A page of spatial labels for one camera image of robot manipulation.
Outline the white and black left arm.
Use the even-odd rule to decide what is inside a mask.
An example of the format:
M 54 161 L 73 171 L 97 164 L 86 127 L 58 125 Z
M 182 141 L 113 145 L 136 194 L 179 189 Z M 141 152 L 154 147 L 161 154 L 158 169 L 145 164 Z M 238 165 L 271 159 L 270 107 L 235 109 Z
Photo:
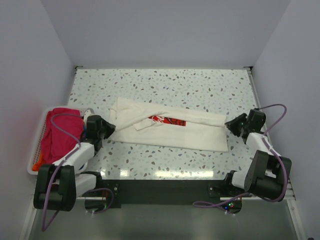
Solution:
M 115 132 L 116 126 L 99 115 L 89 115 L 85 118 L 84 130 L 76 137 L 58 126 L 56 118 L 58 115 L 50 119 L 52 126 L 73 138 L 76 144 L 56 162 L 40 167 L 33 206 L 41 210 L 69 212 L 78 197 L 86 193 L 99 196 L 103 192 L 101 174 L 85 169 L 88 161 L 102 148 L 103 140 Z

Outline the white t-shirt red print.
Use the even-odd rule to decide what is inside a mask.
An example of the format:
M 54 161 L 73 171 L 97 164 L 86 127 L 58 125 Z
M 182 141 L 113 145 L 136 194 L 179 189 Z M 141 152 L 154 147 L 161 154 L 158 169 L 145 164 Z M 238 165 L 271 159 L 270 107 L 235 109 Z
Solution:
M 227 152 L 226 116 L 119 97 L 109 108 L 115 142 Z

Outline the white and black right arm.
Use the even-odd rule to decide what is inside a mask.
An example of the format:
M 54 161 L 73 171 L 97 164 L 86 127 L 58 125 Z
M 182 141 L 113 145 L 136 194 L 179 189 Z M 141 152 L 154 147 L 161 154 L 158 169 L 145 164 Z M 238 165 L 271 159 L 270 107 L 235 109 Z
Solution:
M 266 115 L 258 108 L 251 109 L 225 123 L 226 128 L 253 150 L 254 157 L 246 173 L 232 170 L 223 183 L 223 192 L 230 197 L 240 190 L 268 202 L 284 199 L 292 161 L 281 156 L 270 144 L 262 128 Z

